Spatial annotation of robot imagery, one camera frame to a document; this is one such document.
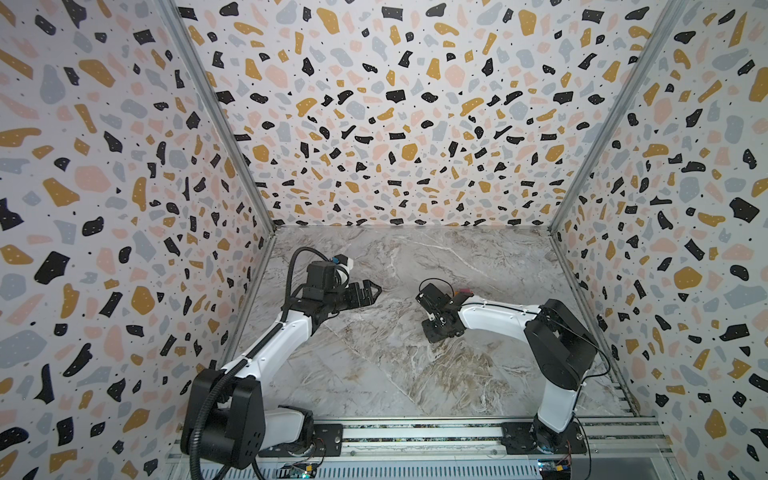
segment patterned wall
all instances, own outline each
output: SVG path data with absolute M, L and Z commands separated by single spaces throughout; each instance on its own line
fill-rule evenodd
M 690 478 L 768 478 L 768 2 L 691 2 L 557 233 Z
M 260 226 L 154 4 L 0 15 L 0 477 L 160 478 Z
M 663 2 L 180 0 L 278 224 L 542 225 Z

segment mounting plate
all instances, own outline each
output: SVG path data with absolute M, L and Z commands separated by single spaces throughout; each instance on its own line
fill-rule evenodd
M 314 439 L 322 440 L 315 443 L 315 451 L 312 454 L 312 458 L 326 457 L 338 457 L 341 456 L 341 441 L 344 438 L 344 427 L 340 423 L 320 423 L 315 424 L 313 433 Z M 288 453 L 286 449 L 281 448 L 281 445 L 275 445 L 270 449 L 265 449 L 259 452 L 261 458 L 286 458 L 293 457 Z
M 507 449 L 507 455 L 540 454 L 536 443 L 531 436 L 532 422 L 505 422 L 502 423 L 502 445 Z M 587 453 L 587 446 L 579 431 L 578 424 L 571 421 L 563 432 L 565 439 L 571 443 L 571 453 Z M 567 455 L 568 443 L 552 452 L 555 455 Z

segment marble surface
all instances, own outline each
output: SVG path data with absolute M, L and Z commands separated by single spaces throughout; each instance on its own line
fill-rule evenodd
M 549 237 L 540 230 L 444 227 L 284 227 L 240 340 L 244 349 L 276 319 L 288 261 L 297 247 L 355 260 L 352 281 L 383 288 L 375 305 L 325 322 L 263 386 L 265 406 L 288 404 L 316 415 L 534 415 L 545 379 L 520 340 L 467 330 L 430 345 L 415 301 L 436 276 L 507 303 L 562 301 L 578 314 Z M 302 253 L 293 285 L 315 260 Z M 596 361 L 595 372 L 604 370 Z M 627 415 L 609 378 L 590 379 L 578 415 Z

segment metal corner post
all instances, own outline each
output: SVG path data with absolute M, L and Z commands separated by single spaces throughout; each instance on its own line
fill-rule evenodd
M 677 25 L 677 21 L 683 15 L 683 10 L 687 3 L 687 0 L 667 0 L 664 10 L 661 11 L 659 19 L 656 20 L 656 25 L 654 25 L 650 40 L 645 44 L 643 52 L 637 61 L 637 65 L 630 73 L 626 85 L 621 89 L 621 92 L 619 92 L 616 103 L 611 111 L 608 112 L 608 116 L 605 119 L 605 123 L 603 123 L 600 133 L 598 133 L 597 137 L 594 139 L 592 146 L 587 152 L 587 156 L 584 158 L 584 163 L 581 164 L 578 172 L 576 172 L 576 176 L 571 182 L 571 186 L 565 193 L 565 198 L 560 203 L 558 211 L 552 218 L 552 223 L 549 225 L 549 231 L 551 233 L 557 232 L 568 217 L 571 206 L 573 206 L 578 198 L 578 192 L 587 182 L 589 174 L 598 164 L 600 156 L 603 154 L 608 142 L 611 141 L 614 131 L 616 131 L 616 127 L 621 123 L 624 113 L 626 113 L 634 100 L 634 96 L 639 92 L 650 67 L 656 62 L 656 58 L 667 43 L 667 39 L 672 34 L 675 25 Z
M 181 15 L 179 15 L 176 2 L 174 0 L 155 0 L 155 5 L 157 5 L 157 13 L 163 19 L 163 23 L 170 32 L 171 40 L 178 48 L 179 56 L 187 66 L 192 82 L 203 102 L 203 106 L 208 110 L 208 114 L 211 116 L 214 127 L 221 134 L 221 140 L 224 143 L 227 155 L 232 159 L 237 176 L 243 182 L 243 189 L 246 191 L 251 203 L 253 203 L 253 207 L 256 209 L 256 214 L 259 220 L 261 220 L 261 226 L 265 235 L 268 238 L 273 237 L 275 234 L 274 222 L 266 209 L 266 205 L 261 199 L 259 189 L 253 181 L 248 166 L 245 165 L 243 154 L 234 139 L 230 125 L 219 108 L 219 102 L 216 99 L 213 88 L 208 83 L 203 64 L 197 56 L 197 50 L 192 45 L 189 35 L 187 35 L 187 29 L 184 27 L 184 21 L 181 19 Z

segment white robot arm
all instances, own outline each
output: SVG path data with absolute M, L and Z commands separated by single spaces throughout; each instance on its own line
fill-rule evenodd
M 323 260 L 312 262 L 306 283 L 291 292 L 296 257 L 307 250 Z M 265 411 L 261 384 L 272 379 L 329 314 L 374 304 L 381 287 L 370 280 L 364 280 L 362 287 L 349 283 L 352 268 L 352 259 L 343 255 L 329 260 L 308 247 L 298 249 L 289 265 L 286 302 L 273 325 L 222 369 L 198 374 L 190 388 L 181 437 L 193 480 L 202 478 L 200 458 L 223 464 L 225 472 L 229 467 L 246 468 L 259 451 L 275 445 L 289 452 L 304 452 L 311 446 L 311 411 L 289 406 Z M 597 349 L 594 338 L 562 303 L 512 305 L 467 292 L 450 297 L 431 283 L 416 300 L 429 315 L 422 328 L 431 343 L 460 336 L 466 329 L 485 329 L 526 342 L 547 379 L 529 446 L 553 452 L 564 443 L 563 432 L 573 420 L 581 381 Z M 230 400 L 228 407 L 219 406 Z

